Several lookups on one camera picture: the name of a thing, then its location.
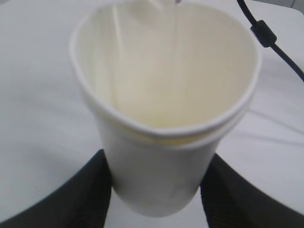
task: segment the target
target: cable ferrite bead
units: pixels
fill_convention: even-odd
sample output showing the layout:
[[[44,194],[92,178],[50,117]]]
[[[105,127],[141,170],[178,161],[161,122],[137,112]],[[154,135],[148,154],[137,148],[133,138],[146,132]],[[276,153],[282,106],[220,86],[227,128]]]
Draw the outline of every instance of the cable ferrite bead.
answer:
[[[251,27],[251,31],[265,48],[271,47],[277,40],[276,35],[263,20],[259,20],[255,25],[253,25]]]

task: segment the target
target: cup rim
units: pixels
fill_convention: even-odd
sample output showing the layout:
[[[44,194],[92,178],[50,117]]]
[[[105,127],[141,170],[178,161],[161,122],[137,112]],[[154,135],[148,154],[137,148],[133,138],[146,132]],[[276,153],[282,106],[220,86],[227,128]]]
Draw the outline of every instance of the cup rim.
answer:
[[[112,106],[104,102],[101,98],[99,98],[91,89],[91,86],[89,85],[88,81],[86,80],[86,77],[84,76],[80,65],[78,64],[78,60],[76,58],[76,42],[77,37],[79,35],[79,32],[81,28],[85,25],[86,22],[88,22],[94,15],[96,15],[99,10],[105,6],[111,5],[109,3],[102,4],[97,9],[95,9],[90,14],[86,15],[82,18],[82,20],[76,25],[71,39],[69,43],[69,55],[71,58],[72,66],[75,71],[75,78],[78,83],[78,85],[81,87],[81,90],[83,93],[85,93],[85,96],[90,99],[90,102],[97,107],[98,110],[103,112],[105,115],[110,116],[110,118],[114,121],[117,121],[120,125],[123,127],[139,133],[143,134],[145,136],[151,137],[151,138],[181,138],[181,137],[187,137],[187,136],[194,136],[198,134],[202,134],[206,131],[212,130],[219,125],[222,125],[227,120],[233,118],[234,115],[236,115],[242,107],[249,101],[254,93],[255,87],[257,85],[259,72],[262,66],[262,54],[260,50],[260,46],[258,45],[257,40],[255,39],[254,35],[250,32],[249,29],[246,29],[237,19],[235,19],[230,14],[222,11],[221,9],[217,9],[211,6],[208,6],[204,3],[197,3],[197,2],[185,2],[186,4],[196,4],[200,5],[200,7],[208,8],[208,10],[212,10],[213,12],[223,14],[229,20],[233,21],[236,25],[239,26],[240,29],[242,29],[246,34],[248,40],[252,42],[254,51],[255,51],[255,68],[252,72],[251,81],[249,83],[249,86],[245,93],[241,96],[241,98],[234,103],[229,109],[224,111],[222,114],[216,116],[211,121],[207,123],[201,123],[197,125],[190,125],[190,126],[183,126],[183,127],[173,127],[173,128],[153,128],[149,127],[147,125],[144,125],[142,123],[137,122],[136,120],[127,117],[117,110],[115,110]]]

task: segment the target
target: black cable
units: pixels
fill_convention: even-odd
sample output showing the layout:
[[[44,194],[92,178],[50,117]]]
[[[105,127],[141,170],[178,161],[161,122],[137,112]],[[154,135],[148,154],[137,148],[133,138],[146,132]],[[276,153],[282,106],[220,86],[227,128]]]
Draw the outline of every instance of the black cable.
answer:
[[[304,82],[304,73],[300,67],[276,44],[273,44],[271,48],[299,75]]]
[[[281,48],[279,48],[275,44],[276,35],[271,31],[268,25],[263,20],[257,21],[254,18],[244,0],[237,0],[237,2],[246,18],[251,23],[251,30],[253,31],[259,42],[263,45],[263,47],[271,47],[296,72],[296,74],[304,82],[304,72]]]
[[[238,2],[238,5],[240,6],[240,8],[242,9],[244,15],[246,16],[246,18],[249,20],[250,24],[252,24],[252,25],[256,24],[257,20],[254,18],[254,16],[248,9],[244,0],[237,0],[237,2]]]

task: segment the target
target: paper cup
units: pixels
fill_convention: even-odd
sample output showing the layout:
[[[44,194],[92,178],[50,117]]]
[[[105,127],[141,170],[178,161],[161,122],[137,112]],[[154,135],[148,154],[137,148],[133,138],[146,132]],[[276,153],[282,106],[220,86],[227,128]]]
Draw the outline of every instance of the paper cup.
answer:
[[[198,57],[193,58],[193,62],[184,59],[180,62],[181,68],[202,64],[202,67],[209,67],[204,76],[212,70],[216,74],[210,76],[221,76],[215,88],[220,86],[225,92],[218,96],[206,94],[213,102],[206,109],[221,108],[219,99],[230,102],[205,123],[173,128],[149,127],[112,107],[106,92],[104,96],[94,92],[96,68],[113,64],[96,59],[96,52],[103,51],[100,48],[106,46],[100,42],[109,42],[96,35],[106,32],[96,28],[105,28],[105,24],[111,23],[110,19],[105,21],[105,7],[77,26],[70,44],[75,78],[100,130],[114,190],[134,211],[151,217],[171,215],[191,201],[220,139],[246,111],[261,68],[261,54],[255,38],[231,16],[201,4],[184,4],[178,11],[179,36],[184,40],[181,56],[196,52]],[[99,75],[98,80],[103,84],[103,91],[110,90],[104,75]],[[197,105],[204,105],[200,99],[204,100],[195,97]]]

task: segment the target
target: white table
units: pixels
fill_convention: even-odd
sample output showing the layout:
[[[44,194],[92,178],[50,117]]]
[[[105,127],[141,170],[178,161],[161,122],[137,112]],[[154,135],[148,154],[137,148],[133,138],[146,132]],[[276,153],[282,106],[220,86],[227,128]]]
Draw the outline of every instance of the white table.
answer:
[[[201,0],[250,24],[234,0]],[[11,0],[0,6],[0,221],[20,213],[72,177],[102,147],[72,78],[73,26],[100,0]],[[303,14],[249,2],[304,67]],[[218,154],[264,193],[304,214],[304,84],[271,50],[250,112]],[[145,218],[114,195],[106,227],[207,227],[199,195],[180,213]]]

